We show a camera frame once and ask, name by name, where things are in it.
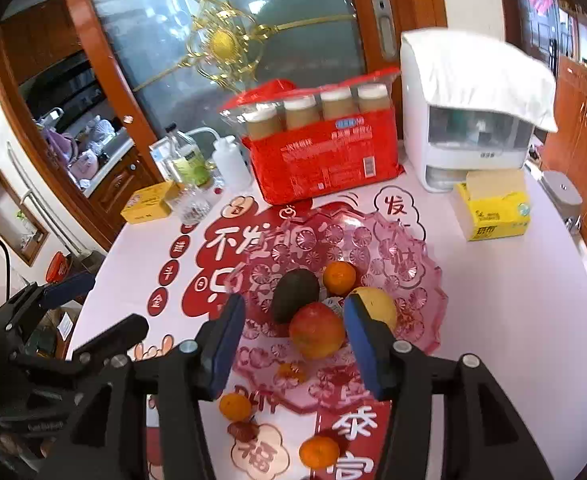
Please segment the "countertop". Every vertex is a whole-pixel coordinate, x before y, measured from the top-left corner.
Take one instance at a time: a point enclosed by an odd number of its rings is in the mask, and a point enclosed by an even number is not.
[[[91,185],[87,187],[85,190],[83,190],[84,196],[86,196],[87,198],[91,196],[91,193],[93,193],[96,190],[96,188],[109,174],[109,172],[113,170],[113,167],[122,160],[123,156],[125,156],[129,150],[131,150],[133,145],[133,139],[127,139],[125,143],[121,147],[119,147],[116,152],[113,152],[113,156],[107,161],[105,165],[103,165],[102,168],[100,168],[100,170],[98,170],[96,176],[94,176],[91,179]]]

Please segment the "bottle cap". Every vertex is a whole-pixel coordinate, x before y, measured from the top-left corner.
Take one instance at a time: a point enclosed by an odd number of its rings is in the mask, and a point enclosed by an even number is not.
[[[229,135],[213,141],[213,147],[217,152],[228,152],[233,145],[236,137]]]
[[[305,95],[302,97],[295,97],[293,99],[287,99],[284,102],[285,110],[307,110],[313,108],[316,105],[316,99],[313,95]]]
[[[358,88],[360,99],[382,99],[388,96],[387,86],[382,83],[362,85]]]
[[[336,88],[320,94],[320,99],[323,101],[342,101],[343,99],[351,99],[351,89],[348,86],[344,88]]]
[[[242,116],[249,123],[261,123],[262,121],[275,117],[276,113],[278,111],[275,105],[259,105],[259,108],[255,112],[247,112],[246,114],[242,114]]]

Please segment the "red apple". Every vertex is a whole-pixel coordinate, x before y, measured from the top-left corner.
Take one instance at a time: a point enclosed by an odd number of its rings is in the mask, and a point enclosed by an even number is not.
[[[345,341],[342,319],[320,301],[299,309],[289,324],[289,337],[307,359],[322,359]]]

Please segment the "gray container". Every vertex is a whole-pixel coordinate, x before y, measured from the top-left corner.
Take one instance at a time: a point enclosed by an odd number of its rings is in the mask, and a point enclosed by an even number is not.
[[[560,171],[544,171],[541,183],[569,232],[577,233],[580,229],[582,197],[576,186]]]

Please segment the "pink glass bowl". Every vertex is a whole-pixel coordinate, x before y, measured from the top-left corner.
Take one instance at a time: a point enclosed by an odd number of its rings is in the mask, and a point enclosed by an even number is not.
[[[242,293],[246,301],[234,370],[255,390],[296,413],[319,407],[340,412],[370,395],[349,343],[330,357],[305,361],[288,338],[288,325],[273,322],[273,291],[289,270],[304,267],[314,272],[321,286],[320,301],[340,309],[343,298],[327,297],[322,273],[330,262],[350,262],[357,271],[356,286],[379,287],[393,298],[398,310],[396,338],[411,341],[426,353],[440,345],[447,304],[440,288],[441,269],[427,255],[424,242],[377,212],[315,209],[264,233],[247,253],[225,282],[229,292]],[[307,380],[283,378],[277,373],[282,363],[301,365]]]

